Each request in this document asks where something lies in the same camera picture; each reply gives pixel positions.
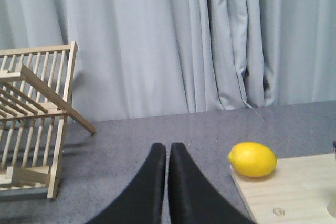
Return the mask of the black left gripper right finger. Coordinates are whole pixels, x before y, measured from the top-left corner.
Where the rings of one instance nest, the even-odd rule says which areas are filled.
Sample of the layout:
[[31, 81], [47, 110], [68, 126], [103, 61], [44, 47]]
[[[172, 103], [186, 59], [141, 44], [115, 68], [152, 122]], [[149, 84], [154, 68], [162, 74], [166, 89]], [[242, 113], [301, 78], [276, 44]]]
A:
[[171, 145], [168, 198], [171, 223], [252, 223], [213, 187], [183, 143]]

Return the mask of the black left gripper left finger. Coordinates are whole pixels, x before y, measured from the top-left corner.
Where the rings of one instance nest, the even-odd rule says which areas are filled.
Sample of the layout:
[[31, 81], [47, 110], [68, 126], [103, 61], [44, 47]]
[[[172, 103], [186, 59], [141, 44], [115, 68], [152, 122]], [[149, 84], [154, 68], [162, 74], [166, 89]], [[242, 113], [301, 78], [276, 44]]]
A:
[[154, 143], [124, 191], [89, 223], [161, 223], [166, 147]]

